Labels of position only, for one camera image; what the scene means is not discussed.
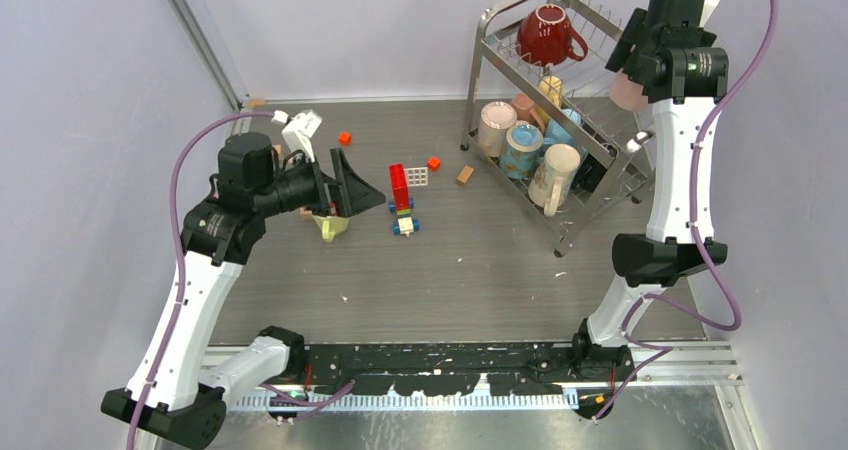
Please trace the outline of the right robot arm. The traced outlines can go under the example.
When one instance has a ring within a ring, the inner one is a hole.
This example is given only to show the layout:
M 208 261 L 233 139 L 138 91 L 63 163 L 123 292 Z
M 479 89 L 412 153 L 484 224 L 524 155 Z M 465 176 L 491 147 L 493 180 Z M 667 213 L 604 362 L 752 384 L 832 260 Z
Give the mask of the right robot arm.
M 649 0 L 610 53 L 612 100 L 637 93 L 653 119 L 654 197 L 642 234 L 619 234 L 615 278 L 572 339 L 569 369 L 584 380 L 621 377 L 630 366 L 630 327 L 680 278 L 715 269 L 728 256 L 714 239 L 710 178 L 715 125 L 730 95 L 729 57 L 705 30 L 720 0 Z

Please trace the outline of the pink faceted mug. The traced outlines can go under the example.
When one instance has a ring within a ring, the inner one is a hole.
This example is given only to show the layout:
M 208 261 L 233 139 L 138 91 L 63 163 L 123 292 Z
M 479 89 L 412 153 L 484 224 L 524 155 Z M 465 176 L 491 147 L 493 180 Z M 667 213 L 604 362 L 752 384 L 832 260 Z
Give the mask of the pink faceted mug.
M 639 112 L 649 106 L 648 97 L 643 94 L 643 86 L 630 80 L 622 71 L 618 71 L 609 86 L 609 96 L 619 108 Z

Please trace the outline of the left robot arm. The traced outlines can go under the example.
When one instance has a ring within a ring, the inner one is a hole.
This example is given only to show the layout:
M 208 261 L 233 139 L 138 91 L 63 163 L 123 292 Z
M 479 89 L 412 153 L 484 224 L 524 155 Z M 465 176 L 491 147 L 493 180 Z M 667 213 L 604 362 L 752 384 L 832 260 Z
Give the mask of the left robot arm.
M 277 326 L 211 370 L 202 362 L 223 304 L 269 218 L 300 209 L 352 217 L 385 195 L 359 177 L 344 152 L 326 174 L 303 152 L 282 165 L 270 138 L 247 132 L 218 154 L 209 194 L 178 222 L 176 270 L 168 304 L 128 384 L 107 392 L 103 413 L 189 449 L 207 448 L 227 410 L 260 384 L 298 382 L 308 353 L 299 333 Z

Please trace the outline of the pale yellow mug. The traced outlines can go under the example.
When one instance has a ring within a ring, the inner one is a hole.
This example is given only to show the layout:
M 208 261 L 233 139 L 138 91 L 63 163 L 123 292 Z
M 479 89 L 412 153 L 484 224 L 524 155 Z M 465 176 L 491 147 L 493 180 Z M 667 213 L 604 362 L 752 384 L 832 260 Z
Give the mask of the pale yellow mug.
M 349 218 L 340 216 L 312 216 L 313 221 L 320 230 L 324 242 L 332 242 L 337 236 L 347 231 Z

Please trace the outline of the dark red cup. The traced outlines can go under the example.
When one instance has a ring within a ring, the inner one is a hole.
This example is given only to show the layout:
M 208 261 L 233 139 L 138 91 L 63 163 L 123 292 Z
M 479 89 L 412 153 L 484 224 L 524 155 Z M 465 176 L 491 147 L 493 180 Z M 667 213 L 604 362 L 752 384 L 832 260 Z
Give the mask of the dark red cup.
M 545 67 L 583 61 L 589 48 L 563 7 L 544 4 L 521 22 L 516 53 L 528 64 Z

